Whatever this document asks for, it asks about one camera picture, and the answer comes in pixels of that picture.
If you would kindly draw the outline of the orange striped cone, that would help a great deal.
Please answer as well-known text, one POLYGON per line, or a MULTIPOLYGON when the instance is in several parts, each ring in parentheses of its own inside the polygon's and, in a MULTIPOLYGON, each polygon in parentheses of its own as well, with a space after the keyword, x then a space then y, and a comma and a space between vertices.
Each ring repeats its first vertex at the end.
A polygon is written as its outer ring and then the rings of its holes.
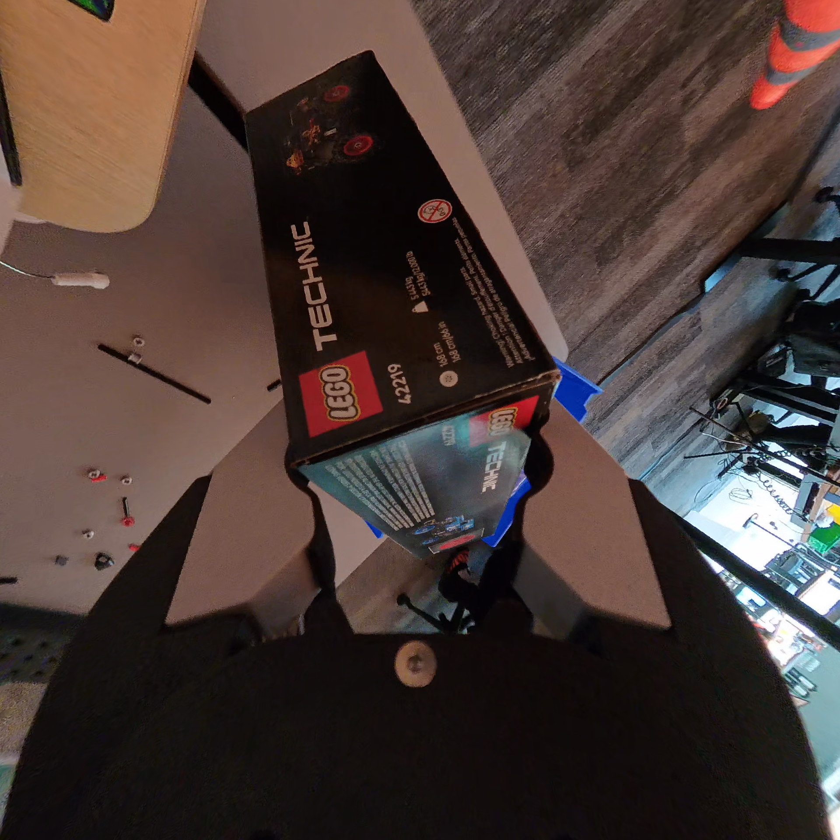
POLYGON ((838 1, 783 1, 771 30, 764 69, 752 86, 750 107, 774 106, 838 47, 838 1))

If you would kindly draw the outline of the dark perforated panel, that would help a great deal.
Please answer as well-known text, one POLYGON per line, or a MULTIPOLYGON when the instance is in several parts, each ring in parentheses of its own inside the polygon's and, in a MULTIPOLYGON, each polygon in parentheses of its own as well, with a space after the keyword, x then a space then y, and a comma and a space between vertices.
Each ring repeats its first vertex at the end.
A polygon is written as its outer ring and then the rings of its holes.
POLYGON ((1 604, 1 685, 46 686, 89 612, 1 604))

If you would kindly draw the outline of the white book stand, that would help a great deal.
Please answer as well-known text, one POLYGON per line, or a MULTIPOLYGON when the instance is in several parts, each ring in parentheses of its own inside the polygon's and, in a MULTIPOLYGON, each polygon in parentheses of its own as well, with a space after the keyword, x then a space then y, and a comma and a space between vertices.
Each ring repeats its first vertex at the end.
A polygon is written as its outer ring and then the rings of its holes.
POLYGON ((2 249, 15 221, 142 225, 161 191, 202 1, 2 1, 2 249))

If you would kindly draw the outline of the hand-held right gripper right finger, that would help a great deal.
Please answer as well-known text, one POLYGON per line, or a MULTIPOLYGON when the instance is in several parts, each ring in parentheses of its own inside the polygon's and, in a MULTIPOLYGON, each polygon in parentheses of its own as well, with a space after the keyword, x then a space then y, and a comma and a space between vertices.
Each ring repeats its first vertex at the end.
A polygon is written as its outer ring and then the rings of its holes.
POLYGON ((594 616, 670 629, 623 468, 556 400, 541 440, 552 470, 524 506, 513 581, 539 630, 567 637, 594 616))

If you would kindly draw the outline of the monster truck set box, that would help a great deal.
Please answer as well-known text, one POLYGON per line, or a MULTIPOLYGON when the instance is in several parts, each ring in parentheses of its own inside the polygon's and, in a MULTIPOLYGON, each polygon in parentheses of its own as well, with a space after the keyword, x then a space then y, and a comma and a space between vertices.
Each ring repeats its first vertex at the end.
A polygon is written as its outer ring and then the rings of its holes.
POLYGON ((492 536, 561 372, 375 53, 245 127, 289 467, 419 559, 492 536))

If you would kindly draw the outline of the black axle rod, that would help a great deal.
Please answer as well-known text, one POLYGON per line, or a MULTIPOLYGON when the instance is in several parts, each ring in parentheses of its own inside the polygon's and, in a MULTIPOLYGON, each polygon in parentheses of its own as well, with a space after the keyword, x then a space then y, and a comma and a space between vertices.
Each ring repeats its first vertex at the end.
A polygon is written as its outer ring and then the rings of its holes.
POLYGON ((176 379, 171 378, 169 375, 164 374, 148 366, 146 363, 144 363, 143 356, 141 353, 137 353, 134 351, 125 353, 120 350, 116 350, 105 343, 98 343, 97 350, 103 354, 106 354, 108 357, 121 362, 122 364, 128 365, 131 369, 138 371, 142 375, 146 375, 151 379, 162 383, 163 385, 170 387, 171 389, 181 394, 184 394, 185 396, 188 396, 193 400, 200 402, 201 404, 204 404, 205 406, 212 405, 212 399, 208 395, 205 395, 204 393, 193 389, 191 386, 177 381, 176 379))

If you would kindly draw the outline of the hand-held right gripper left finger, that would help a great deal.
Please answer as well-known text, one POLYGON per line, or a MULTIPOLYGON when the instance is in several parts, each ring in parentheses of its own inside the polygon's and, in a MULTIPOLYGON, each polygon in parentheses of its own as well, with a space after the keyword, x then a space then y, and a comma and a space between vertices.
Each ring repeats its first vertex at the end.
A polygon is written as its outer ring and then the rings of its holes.
POLYGON ((279 402, 213 470, 168 624, 244 615, 260 631, 287 631, 317 594, 334 594, 322 504, 287 471, 287 445, 279 402))

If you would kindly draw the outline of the grey desk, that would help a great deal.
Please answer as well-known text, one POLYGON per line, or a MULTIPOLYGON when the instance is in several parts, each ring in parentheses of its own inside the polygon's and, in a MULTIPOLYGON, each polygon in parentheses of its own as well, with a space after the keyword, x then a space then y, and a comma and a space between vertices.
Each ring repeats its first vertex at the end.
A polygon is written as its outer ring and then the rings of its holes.
MULTIPOLYGON (((371 49, 407 105, 543 341, 568 347, 410 2, 207 2, 197 51, 246 111, 371 49)), ((145 539, 195 478, 281 399, 251 167, 185 91, 159 197, 126 233, 16 223, 3 258, 39 274, 98 270, 105 290, 2 272, 2 489, 71 466, 133 475, 145 539), (143 362, 205 406, 97 350, 143 362)), ((108 570, 2 592, 2 602, 89 611, 108 570)))

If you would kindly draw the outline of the scattered small brick pieces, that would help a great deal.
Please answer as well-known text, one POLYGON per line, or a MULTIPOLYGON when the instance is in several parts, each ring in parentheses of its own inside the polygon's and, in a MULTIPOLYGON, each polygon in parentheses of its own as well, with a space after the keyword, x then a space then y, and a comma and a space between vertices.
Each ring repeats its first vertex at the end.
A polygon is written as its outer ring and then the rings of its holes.
POLYGON ((2 489, 2 592, 106 571, 139 549, 133 475, 73 465, 2 489))

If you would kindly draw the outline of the black office chair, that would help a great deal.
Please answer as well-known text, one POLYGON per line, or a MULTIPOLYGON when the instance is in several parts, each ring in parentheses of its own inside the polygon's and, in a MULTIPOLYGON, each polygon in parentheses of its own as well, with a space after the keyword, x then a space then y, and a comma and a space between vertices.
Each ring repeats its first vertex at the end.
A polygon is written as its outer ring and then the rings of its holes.
POLYGON ((415 605, 408 594, 400 593, 395 602, 405 607, 441 634, 457 635, 466 632, 468 622, 477 629, 488 617, 490 610, 498 603, 513 597, 513 578, 522 556, 522 544, 518 541, 501 541, 491 548, 484 558, 485 564, 474 582, 469 557, 472 549, 483 542, 459 545, 446 554, 443 573, 437 582, 437 591, 444 600, 455 604, 451 617, 440 613, 438 617, 415 605))

